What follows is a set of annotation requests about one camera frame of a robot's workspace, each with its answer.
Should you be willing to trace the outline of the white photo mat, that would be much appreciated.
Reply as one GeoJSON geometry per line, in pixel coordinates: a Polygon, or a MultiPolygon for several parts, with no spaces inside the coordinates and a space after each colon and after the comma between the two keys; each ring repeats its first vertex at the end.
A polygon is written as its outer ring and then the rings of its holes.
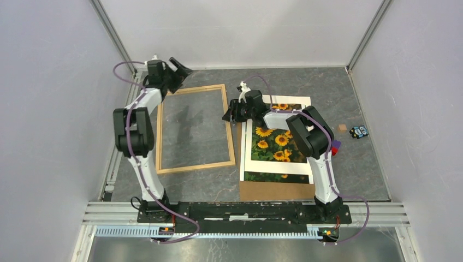
{"type": "Polygon", "coordinates": [[[242,130],[244,174],[255,172],[312,177],[310,164],[297,150],[289,130],[265,130],[257,127],[252,120],[247,120],[242,130]]]}

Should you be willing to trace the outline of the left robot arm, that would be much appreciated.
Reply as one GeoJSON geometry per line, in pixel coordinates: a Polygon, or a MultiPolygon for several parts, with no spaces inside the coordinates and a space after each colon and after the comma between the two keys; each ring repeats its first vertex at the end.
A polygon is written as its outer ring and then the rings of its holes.
{"type": "Polygon", "coordinates": [[[142,66],[147,75],[136,84],[140,87],[139,95],[127,106],[113,111],[115,146],[135,170],[142,194],[139,212],[150,213],[162,223],[171,217],[171,207],[153,160],[155,136],[150,115],[168,93],[180,89],[193,71],[174,57],[163,61],[155,56],[142,66]]]}

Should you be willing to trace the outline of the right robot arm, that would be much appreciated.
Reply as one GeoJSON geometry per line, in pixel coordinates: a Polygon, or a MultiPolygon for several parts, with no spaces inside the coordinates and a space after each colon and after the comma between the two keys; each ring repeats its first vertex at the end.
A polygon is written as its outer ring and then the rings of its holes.
{"type": "Polygon", "coordinates": [[[343,207],[333,176],[334,134],[318,110],[309,105],[301,110],[274,108],[274,98],[259,90],[242,88],[232,99],[222,119],[230,123],[251,120],[265,131],[290,131],[298,151],[307,159],[315,186],[315,214],[323,223],[331,222],[343,207]]]}

